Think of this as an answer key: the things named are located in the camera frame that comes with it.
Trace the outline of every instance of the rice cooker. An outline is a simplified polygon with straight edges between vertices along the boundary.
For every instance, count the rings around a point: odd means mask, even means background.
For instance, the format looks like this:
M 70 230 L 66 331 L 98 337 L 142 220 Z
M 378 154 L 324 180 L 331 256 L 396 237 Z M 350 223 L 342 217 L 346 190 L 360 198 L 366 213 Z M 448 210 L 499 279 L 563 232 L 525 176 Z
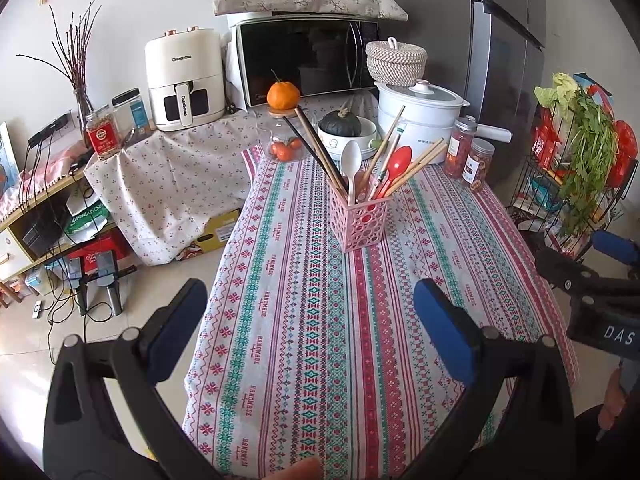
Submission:
M 432 85 L 424 79 L 418 79 L 411 87 L 377 81 L 375 85 L 380 89 L 378 124 L 381 132 L 388 131 L 400 108 L 404 106 L 402 119 L 406 124 L 398 146 L 411 147 L 412 160 L 440 138 L 448 145 L 455 120 L 460 116 L 462 107 L 469 106 L 469 102 L 455 92 Z M 503 128 L 478 124 L 476 137 L 510 142 L 511 133 Z M 431 163 L 443 162 L 445 156 L 446 151 Z

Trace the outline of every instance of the white bowl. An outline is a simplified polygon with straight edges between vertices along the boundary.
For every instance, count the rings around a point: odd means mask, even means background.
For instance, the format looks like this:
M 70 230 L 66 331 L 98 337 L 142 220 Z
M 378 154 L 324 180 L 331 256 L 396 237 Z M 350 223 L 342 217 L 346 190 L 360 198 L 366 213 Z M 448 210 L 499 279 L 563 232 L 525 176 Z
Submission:
M 337 156 L 340 159 L 342 155 L 342 150 L 347 145 L 347 142 L 350 140 L 355 140 L 360 147 L 360 151 L 362 152 L 362 158 L 369 158 L 376 153 L 375 149 L 371 149 L 369 147 L 369 143 L 376 138 L 376 124 L 372 121 L 364 117 L 358 117 L 360 124 L 362 126 L 362 130 L 360 131 L 359 137 L 339 137 L 332 134 L 328 134 L 320 129 L 318 126 L 318 135 L 322 143 L 324 144 L 326 150 L 335 158 Z

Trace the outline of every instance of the microwave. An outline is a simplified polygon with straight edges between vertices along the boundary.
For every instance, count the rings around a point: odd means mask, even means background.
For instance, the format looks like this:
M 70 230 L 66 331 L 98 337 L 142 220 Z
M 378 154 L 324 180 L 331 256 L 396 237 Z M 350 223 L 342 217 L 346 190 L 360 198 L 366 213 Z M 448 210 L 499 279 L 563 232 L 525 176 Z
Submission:
M 227 79 L 240 108 L 267 102 L 276 76 L 303 96 L 374 87 L 365 46 L 378 40 L 376 22 L 286 14 L 238 23 L 231 33 Z

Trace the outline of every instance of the white spoon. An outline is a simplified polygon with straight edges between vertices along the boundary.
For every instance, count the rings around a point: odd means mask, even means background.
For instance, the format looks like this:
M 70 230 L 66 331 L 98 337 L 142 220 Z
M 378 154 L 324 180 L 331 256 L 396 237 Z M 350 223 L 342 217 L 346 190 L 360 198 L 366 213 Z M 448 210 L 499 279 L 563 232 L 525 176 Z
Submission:
M 347 176 L 349 181 L 349 201 L 348 205 L 356 203 L 356 173 L 360 170 L 362 164 L 362 152 L 355 140 L 350 140 L 342 150 L 340 156 L 340 166 L 342 172 Z

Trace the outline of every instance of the glass vase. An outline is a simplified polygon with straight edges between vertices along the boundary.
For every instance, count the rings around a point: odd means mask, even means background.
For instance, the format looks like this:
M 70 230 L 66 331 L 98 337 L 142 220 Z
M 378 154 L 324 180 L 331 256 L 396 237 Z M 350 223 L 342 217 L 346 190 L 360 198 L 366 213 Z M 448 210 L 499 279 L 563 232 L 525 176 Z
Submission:
M 91 147 L 91 141 L 86 129 L 86 117 L 94 111 L 94 107 L 89 101 L 89 97 L 86 94 L 86 86 L 81 86 L 74 90 L 76 96 L 76 102 L 78 102 L 78 117 L 80 121 L 80 131 L 82 132 L 82 140 L 84 145 L 88 148 Z

